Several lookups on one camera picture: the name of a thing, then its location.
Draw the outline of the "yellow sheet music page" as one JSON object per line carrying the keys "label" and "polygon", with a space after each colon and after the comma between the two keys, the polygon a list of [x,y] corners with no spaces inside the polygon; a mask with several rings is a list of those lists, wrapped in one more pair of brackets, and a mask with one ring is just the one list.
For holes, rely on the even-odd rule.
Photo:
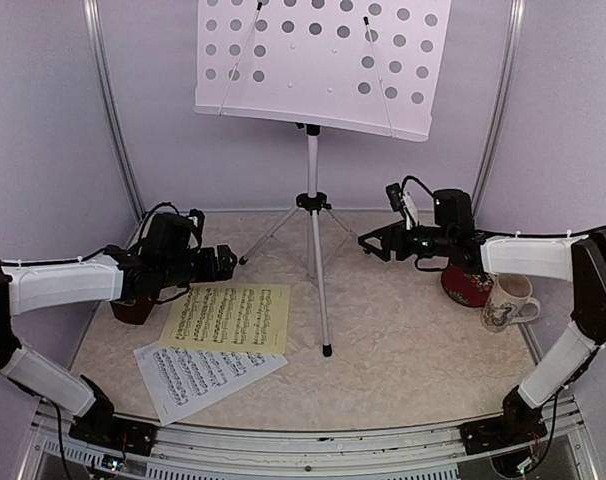
{"label": "yellow sheet music page", "polygon": [[205,283],[172,303],[158,343],[212,352],[283,355],[290,288]]}

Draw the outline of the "white perforated music stand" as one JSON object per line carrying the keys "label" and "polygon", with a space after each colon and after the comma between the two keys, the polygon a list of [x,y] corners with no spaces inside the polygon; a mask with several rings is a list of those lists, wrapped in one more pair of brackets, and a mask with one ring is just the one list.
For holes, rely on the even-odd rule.
{"label": "white perforated music stand", "polygon": [[201,1],[194,109],[292,122],[307,136],[308,277],[322,283],[319,136],[326,127],[424,142],[447,1]]}

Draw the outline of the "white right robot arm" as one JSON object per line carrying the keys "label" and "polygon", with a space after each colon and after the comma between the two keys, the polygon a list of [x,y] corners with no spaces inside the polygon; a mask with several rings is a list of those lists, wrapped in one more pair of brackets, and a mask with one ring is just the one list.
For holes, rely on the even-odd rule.
{"label": "white right robot arm", "polygon": [[606,344],[606,225],[562,234],[501,233],[475,225],[471,197],[460,189],[432,192],[434,220],[418,220],[411,195],[394,183],[386,188],[399,221],[359,236],[368,254],[391,259],[444,258],[466,273],[524,276],[566,282],[573,310],[563,333],[535,369],[504,398],[494,433],[518,442],[536,426],[544,404],[576,381]]}

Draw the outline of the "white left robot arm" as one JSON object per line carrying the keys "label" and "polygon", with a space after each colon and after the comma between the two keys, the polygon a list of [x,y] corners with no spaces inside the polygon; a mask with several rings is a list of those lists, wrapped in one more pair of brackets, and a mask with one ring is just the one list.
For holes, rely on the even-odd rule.
{"label": "white left robot arm", "polygon": [[0,375],[53,402],[104,445],[116,443],[123,424],[107,395],[91,380],[21,342],[13,318],[49,307],[111,303],[115,317],[143,324],[167,288],[232,278],[237,257],[227,245],[203,244],[204,214],[151,213],[127,248],[108,245],[73,259],[0,260]]}

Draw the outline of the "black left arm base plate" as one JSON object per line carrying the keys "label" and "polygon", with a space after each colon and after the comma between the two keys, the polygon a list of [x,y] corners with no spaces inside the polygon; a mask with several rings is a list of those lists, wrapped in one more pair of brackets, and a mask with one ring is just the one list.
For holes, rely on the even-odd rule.
{"label": "black left arm base plate", "polygon": [[158,428],[147,422],[113,417],[106,427],[91,427],[89,423],[74,420],[69,430],[73,439],[91,445],[149,457]]}

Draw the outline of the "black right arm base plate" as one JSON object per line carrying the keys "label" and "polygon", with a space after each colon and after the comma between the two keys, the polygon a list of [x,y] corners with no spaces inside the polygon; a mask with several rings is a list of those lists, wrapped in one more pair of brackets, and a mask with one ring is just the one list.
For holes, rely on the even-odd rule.
{"label": "black right arm base plate", "polygon": [[536,420],[531,425],[514,426],[499,416],[466,422],[460,426],[459,431],[467,455],[527,443],[535,437],[545,437],[548,433],[543,421]]}

